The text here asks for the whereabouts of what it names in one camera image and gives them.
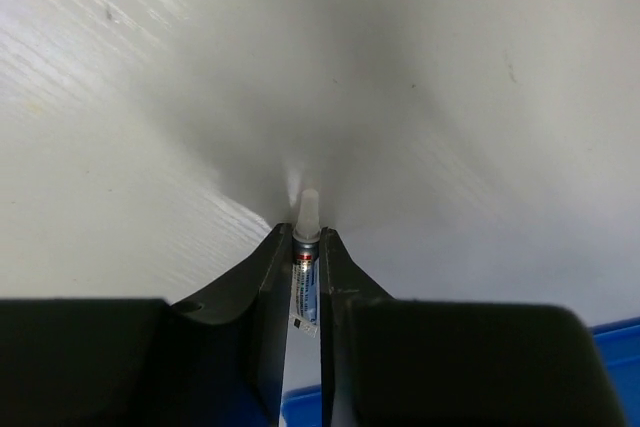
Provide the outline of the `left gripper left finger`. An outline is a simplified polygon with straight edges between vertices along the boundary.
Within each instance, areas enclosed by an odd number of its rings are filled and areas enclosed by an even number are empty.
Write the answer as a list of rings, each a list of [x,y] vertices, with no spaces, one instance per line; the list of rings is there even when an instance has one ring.
[[[279,422],[292,283],[292,228],[276,225],[239,264],[173,304],[184,324],[184,426]]]

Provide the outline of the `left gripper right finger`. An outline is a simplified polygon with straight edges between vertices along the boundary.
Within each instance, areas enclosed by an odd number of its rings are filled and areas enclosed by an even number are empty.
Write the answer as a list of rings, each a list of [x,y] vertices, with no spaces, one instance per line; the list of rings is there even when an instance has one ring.
[[[388,299],[390,294],[354,262],[337,230],[328,227],[319,243],[319,288],[322,424],[356,425],[355,330],[348,312],[354,302]]]

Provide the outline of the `small silver glue tube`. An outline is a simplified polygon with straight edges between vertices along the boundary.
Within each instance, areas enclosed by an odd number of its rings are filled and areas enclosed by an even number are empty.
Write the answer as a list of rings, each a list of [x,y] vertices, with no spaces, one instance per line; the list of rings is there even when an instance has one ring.
[[[318,331],[319,242],[321,235],[319,193],[306,189],[301,193],[299,211],[292,234],[292,284],[290,320],[310,337]]]

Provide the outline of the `blue divided plastic bin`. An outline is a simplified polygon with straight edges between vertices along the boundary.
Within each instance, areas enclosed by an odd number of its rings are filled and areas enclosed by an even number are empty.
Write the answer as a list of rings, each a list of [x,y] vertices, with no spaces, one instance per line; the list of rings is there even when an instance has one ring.
[[[639,319],[629,319],[598,326],[592,330],[612,389],[618,398],[622,416],[628,426],[639,424]],[[522,383],[509,394],[504,386],[487,388],[483,393],[475,385],[459,387],[457,399],[463,405],[454,409],[454,417],[478,417],[489,422],[525,421],[527,415],[544,419],[544,404],[535,407],[519,396],[527,390]],[[288,426],[321,426],[324,403],[322,388],[314,386],[284,396],[281,414]]]

